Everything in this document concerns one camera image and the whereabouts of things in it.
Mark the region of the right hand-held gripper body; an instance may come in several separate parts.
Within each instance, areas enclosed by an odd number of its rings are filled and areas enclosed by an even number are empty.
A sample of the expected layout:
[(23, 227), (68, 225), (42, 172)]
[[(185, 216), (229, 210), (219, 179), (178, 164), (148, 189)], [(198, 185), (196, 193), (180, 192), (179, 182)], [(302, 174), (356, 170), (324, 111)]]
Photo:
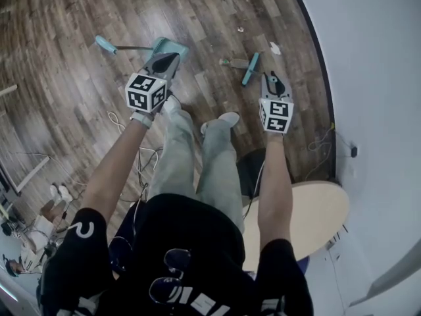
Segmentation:
[(286, 134), (292, 121), (294, 104), (285, 100), (259, 99), (259, 115), (266, 132)]

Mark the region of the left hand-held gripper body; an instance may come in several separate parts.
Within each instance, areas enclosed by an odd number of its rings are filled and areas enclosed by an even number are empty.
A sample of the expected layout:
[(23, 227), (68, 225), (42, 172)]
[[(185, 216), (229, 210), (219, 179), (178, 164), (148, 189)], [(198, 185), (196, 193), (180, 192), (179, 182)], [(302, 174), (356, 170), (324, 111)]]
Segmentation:
[(126, 104), (135, 111), (157, 113), (169, 95), (171, 75), (133, 73), (125, 87)]

